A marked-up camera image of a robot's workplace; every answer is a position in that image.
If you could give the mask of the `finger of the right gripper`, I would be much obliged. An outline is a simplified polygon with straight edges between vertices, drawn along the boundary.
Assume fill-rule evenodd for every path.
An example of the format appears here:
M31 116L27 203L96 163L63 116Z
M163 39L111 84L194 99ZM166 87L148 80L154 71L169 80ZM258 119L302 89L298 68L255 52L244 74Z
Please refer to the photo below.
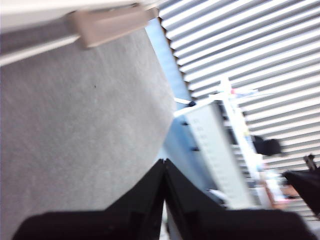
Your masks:
M287 182L297 191L314 215L320 217L320 170L286 171Z

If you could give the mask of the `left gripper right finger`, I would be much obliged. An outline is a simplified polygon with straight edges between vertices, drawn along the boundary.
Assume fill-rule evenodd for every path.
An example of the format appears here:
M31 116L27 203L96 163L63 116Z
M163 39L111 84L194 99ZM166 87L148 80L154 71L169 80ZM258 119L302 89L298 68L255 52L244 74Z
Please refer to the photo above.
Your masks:
M300 216L269 209L227 210L165 160L166 203L184 240L315 240Z

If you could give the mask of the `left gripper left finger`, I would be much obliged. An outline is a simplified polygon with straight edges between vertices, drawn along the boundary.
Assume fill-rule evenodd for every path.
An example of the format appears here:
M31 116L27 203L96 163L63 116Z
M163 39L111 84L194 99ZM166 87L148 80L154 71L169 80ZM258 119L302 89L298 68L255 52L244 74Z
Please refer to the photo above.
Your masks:
M163 214L164 161L108 208L37 214L19 226L15 240L157 240Z

